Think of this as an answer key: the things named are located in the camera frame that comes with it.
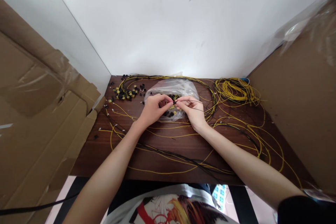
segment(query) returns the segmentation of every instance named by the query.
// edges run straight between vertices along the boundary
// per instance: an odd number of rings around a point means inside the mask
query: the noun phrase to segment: white wall
[[[111,77],[62,0],[5,0],[104,95]]]
[[[112,74],[240,77],[315,0],[64,0]]]

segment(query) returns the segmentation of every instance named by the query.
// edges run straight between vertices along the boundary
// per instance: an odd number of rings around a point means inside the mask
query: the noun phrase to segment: forearm
[[[100,223],[125,175],[134,148],[146,127],[136,121],[81,190],[64,223]]]
[[[273,167],[239,148],[210,126],[201,128],[199,134],[222,156],[239,178],[274,209],[286,198],[304,195]]]

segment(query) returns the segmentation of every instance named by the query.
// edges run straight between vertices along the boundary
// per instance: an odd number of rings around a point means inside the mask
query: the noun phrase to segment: cardboard box
[[[262,105],[320,188],[336,194],[336,0],[250,75]]]
[[[56,200],[104,104],[80,75],[0,0],[0,207]],[[51,208],[3,216],[44,223]]]

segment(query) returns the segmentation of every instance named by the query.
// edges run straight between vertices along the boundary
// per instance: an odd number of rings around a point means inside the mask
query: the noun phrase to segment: person
[[[262,160],[244,151],[210,127],[203,104],[192,96],[176,100],[193,129],[230,165],[239,178],[278,211],[278,223],[319,223],[316,203]],[[150,96],[141,116],[81,190],[63,223],[100,223],[118,192],[125,171],[145,129],[173,105],[167,95]],[[105,223],[236,223],[215,209],[202,188],[175,184],[138,195],[118,206]]]

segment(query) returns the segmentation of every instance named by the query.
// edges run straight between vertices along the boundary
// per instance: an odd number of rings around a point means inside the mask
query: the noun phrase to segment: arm
[[[284,199],[305,195],[273,167],[211,128],[204,119],[201,102],[191,96],[180,97],[177,101],[178,107],[187,113],[192,127],[221,155],[239,178],[271,207],[277,209]]]
[[[86,183],[63,223],[101,222],[120,187],[140,136],[172,105],[172,99],[166,95],[148,97],[140,118]]]

